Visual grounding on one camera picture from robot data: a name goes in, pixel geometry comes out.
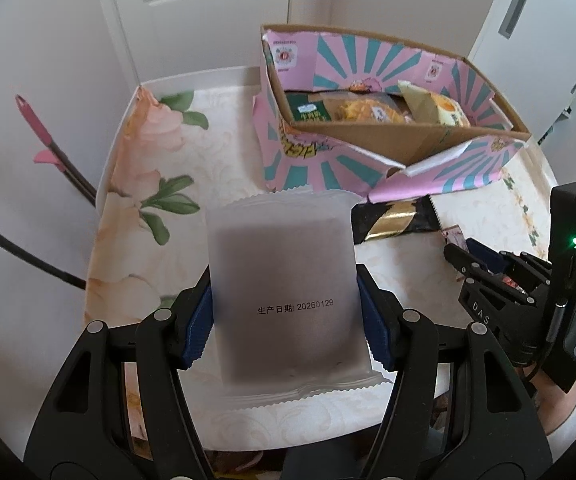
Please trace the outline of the chiffon cake packet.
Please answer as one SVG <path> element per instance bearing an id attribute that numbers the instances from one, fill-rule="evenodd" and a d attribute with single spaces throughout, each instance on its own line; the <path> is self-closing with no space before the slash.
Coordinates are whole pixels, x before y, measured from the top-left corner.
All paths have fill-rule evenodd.
<path id="1" fill-rule="evenodd" d="M 421 88 L 406 80 L 400 80 L 397 85 L 415 122 L 450 127 L 470 126 L 460 104 L 449 96 Z"/>

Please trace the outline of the frosted white snack packet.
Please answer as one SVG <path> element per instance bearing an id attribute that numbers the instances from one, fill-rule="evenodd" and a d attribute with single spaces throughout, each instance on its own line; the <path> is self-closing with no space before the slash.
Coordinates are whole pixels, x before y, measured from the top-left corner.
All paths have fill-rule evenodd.
<path id="1" fill-rule="evenodd" d="M 351 211 L 308 186 L 207 211 L 214 337 L 230 408 L 383 383 L 361 316 Z"/>

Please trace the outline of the yellow noodle snack bag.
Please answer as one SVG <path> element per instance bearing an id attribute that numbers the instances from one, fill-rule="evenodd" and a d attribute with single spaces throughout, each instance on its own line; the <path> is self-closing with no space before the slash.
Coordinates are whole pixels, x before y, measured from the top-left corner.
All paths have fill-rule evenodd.
<path id="1" fill-rule="evenodd" d="M 338 122 L 370 122 L 371 124 L 409 124 L 413 116 L 406 107 L 387 93 L 326 92 L 323 94 L 332 119 Z"/>

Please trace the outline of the green cracker packet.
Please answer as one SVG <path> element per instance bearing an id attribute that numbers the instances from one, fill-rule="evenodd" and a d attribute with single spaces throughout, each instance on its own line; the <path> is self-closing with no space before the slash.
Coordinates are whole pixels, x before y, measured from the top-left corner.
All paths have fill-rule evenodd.
<path id="1" fill-rule="evenodd" d="M 288 91 L 286 98 L 295 122 L 331 122 L 324 97 L 320 93 Z"/>

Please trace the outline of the small white candy bar packet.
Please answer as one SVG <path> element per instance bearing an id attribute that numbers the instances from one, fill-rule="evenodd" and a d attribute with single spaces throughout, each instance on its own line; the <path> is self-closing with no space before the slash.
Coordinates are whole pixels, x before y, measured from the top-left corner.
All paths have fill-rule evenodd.
<path id="1" fill-rule="evenodd" d="M 464 237 L 464 233 L 462 229 L 460 229 L 460 226 L 449 226 L 448 228 L 443 229 L 441 234 L 446 244 L 456 245 L 468 252 L 466 237 Z"/>

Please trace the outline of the red black jerky packet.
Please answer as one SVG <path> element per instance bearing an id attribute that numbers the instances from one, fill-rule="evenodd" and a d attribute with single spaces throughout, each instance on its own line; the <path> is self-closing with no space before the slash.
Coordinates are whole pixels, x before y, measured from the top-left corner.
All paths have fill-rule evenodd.
<path id="1" fill-rule="evenodd" d="M 507 276 L 506 274 L 498 273 L 497 278 L 499 278 L 506 286 L 515 289 L 517 292 L 520 292 L 520 294 L 522 295 L 526 294 L 526 291 L 521 286 L 519 286 L 512 278 L 509 278 L 509 276 Z"/>

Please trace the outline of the black gold snack packet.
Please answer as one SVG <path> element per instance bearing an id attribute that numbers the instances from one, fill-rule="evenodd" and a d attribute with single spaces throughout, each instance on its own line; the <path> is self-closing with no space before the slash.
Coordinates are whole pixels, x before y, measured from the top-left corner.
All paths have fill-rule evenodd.
<path id="1" fill-rule="evenodd" d="M 351 211 L 355 245 L 410 233 L 439 232 L 440 220 L 429 195 L 390 203 L 357 204 Z"/>

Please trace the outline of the pink cardboard box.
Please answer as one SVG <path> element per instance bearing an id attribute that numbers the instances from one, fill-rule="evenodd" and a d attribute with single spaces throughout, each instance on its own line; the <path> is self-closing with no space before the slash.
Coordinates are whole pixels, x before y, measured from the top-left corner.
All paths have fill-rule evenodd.
<path id="1" fill-rule="evenodd" d="M 253 104 L 273 191 L 346 190 L 373 203 L 481 188 L 529 140 L 466 58 L 360 30 L 261 29 Z"/>

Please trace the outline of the white wardrobe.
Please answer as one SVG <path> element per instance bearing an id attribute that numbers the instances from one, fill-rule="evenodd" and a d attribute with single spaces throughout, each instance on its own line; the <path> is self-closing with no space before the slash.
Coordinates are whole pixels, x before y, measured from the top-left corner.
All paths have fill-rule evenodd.
<path id="1" fill-rule="evenodd" d="M 544 136 L 576 96 L 576 0 L 493 0 L 469 58 Z"/>

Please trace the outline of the floral tablecloth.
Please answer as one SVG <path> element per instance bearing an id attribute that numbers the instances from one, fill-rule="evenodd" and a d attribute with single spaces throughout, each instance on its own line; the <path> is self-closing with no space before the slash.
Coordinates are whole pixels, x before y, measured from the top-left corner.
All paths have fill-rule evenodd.
<path id="1" fill-rule="evenodd" d="M 365 340 L 355 268 L 404 308 L 463 328 L 463 280 L 442 235 L 355 244 L 353 193 L 267 190 L 256 88 L 188 103 L 173 110 L 146 87 L 132 97 L 109 162 L 87 320 L 139 323 L 210 273 L 214 323 L 179 375 L 204 448 L 287 448 L 379 424 L 394 377 Z"/>

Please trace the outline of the white door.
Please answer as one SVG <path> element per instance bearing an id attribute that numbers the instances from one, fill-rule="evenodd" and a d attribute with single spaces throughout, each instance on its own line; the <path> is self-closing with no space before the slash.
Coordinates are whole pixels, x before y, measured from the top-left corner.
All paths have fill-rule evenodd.
<path id="1" fill-rule="evenodd" d="M 290 0 L 99 0 L 128 84 L 256 66 L 261 27 L 287 21 Z"/>

